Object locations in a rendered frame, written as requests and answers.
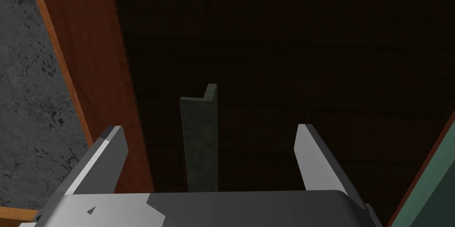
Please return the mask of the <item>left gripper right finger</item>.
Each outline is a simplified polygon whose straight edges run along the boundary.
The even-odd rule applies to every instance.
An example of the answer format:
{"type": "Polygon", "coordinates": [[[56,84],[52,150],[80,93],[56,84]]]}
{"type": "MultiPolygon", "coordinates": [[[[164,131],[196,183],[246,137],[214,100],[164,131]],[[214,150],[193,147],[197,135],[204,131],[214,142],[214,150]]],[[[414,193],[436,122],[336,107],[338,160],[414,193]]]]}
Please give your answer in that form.
{"type": "Polygon", "coordinates": [[[347,191],[305,124],[298,125],[294,154],[307,191],[347,191]]]}

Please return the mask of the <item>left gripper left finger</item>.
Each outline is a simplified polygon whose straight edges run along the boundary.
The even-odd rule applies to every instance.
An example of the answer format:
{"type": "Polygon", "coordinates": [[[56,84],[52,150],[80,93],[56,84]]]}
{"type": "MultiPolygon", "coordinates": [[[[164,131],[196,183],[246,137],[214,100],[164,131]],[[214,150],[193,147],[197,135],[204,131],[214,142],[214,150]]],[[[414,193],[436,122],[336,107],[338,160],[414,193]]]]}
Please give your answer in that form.
{"type": "Polygon", "coordinates": [[[128,154],[122,126],[109,126],[68,175],[64,195],[111,194],[128,154]]]}

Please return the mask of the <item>red-brown wooden cupboard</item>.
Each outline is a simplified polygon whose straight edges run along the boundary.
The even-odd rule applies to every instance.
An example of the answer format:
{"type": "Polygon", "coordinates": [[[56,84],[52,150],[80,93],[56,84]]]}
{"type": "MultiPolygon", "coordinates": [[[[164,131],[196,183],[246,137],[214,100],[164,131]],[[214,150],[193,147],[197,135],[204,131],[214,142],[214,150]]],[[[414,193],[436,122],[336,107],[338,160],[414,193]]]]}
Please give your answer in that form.
{"type": "Polygon", "coordinates": [[[120,125],[129,153],[116,192],[154,191],[114,0],[36,0],[86,141],[120,125]]]}

